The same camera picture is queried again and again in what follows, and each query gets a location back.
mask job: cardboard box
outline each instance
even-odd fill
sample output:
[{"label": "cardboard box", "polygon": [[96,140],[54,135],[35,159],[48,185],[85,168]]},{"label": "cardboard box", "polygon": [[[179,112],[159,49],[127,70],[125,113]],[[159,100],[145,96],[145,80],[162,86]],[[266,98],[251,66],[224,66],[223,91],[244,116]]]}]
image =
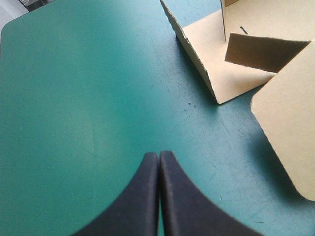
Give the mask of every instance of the cardboard box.
[{"label": "cardboard box", "polygon": [[222,0],[184,28],[160,1],[219,104],[275,76],[252,112],[296,189],[315,201],[315,1]]},{"label": "cardboard box", "polygon": [[243,35],[238,39],[246,41],[248,35],[255,36],[252,39],[261,37],[261,41],[282,39],[283,44],[315,38],[314,0],[222,0],[222,10],[184,28],[164,1],[160,1],[178,39],[219,104],[266,83],[275,75],[272,70],[250,67],[230,57],[226,59],[233,63],[227,62],[231,32],[232,39]]}]

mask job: black plastic part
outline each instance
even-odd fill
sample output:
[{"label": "black plastic part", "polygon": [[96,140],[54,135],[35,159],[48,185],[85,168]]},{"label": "black plastic part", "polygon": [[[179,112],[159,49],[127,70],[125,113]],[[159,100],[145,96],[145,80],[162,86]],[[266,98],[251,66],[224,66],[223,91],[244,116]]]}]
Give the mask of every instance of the black plastic part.
[{"label": "black plastic part", "polygon": [[160,194],[165,236],[260,236],[207,199],[171,151],[160,154]]},{"label": "black plastic part", "polygon": [[158,232],[158,156],[145,154],[120,196],[74,236],[156,236]]}]

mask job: table surface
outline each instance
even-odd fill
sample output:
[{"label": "table surface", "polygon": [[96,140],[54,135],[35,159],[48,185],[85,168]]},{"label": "table surface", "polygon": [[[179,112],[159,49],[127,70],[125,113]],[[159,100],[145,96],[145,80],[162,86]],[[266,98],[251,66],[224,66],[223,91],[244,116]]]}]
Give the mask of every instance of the table surface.
[{"label": "table surface", "polygon": [[[183,26],[220,8],[166,3]],[[217,105],[158,0],[56,0],[12,21],[1,36],[0,235],[75,232],[161,150],[244,224],[315,235],[315,203],[252,115],[255,92]]]}]

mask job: cardboard panel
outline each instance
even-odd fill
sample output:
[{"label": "cardboard panel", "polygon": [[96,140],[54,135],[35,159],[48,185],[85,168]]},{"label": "cardboard panel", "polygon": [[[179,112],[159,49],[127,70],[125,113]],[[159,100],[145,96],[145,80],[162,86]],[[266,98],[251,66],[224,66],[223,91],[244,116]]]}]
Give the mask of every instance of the cardboard panel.
[{"label": "cardboard panel", "polygon": [[278,73],[309,43],[231,33],[225,60]]},{"label": "cardboard panel", "polygon": [[190,59],[192,60],[192,62],[196,66],[197,70],[201,74],[203,80],[206,82],[206,84],[207,84],[207,86],[208,86],[212,96],[214,98],[216,98],[216,96],[214,94],[214,91],[212,89],[211,83],[210,83],[208,72],[207,72],[205,66],[203,65],[203,63],[200,60],[198,54],[196,53],[196,51],[192,47],[189,39],[185,36],[185,33],[184,33],[182,27],[180,26],[180,24],[175,19],[173,13],[168,9],[168,7],[166,6],[166,4],[164,3],[163,0],[160,0],[160,2],[162,4],[164,12],[165,12],[165,14],[166,14],[166,16],[167,16],[167,18],[168,18],[168,20],[169,20],[173,30],[176,33],[177,38],[180,40],[181,44],[183,45],[183,47],[185,48],[186,52],[188,53]]},{"label": "cardboard panel", "polygon": [[252,99],[252,112],[294,186],[315,201],[315,42]]},{"label": "cardboard panel", "polygon": [[209,74],[219,104],[269,81],[274,76],[271,72],[224,61],[227,44],[220,10],[184,27],[183,31]]},{"label": "cardboard panel", "polygon": [[312,40],[314,12],[314,0],[239,0],[225,9],[226,36],[242,27],[252,36]]}]

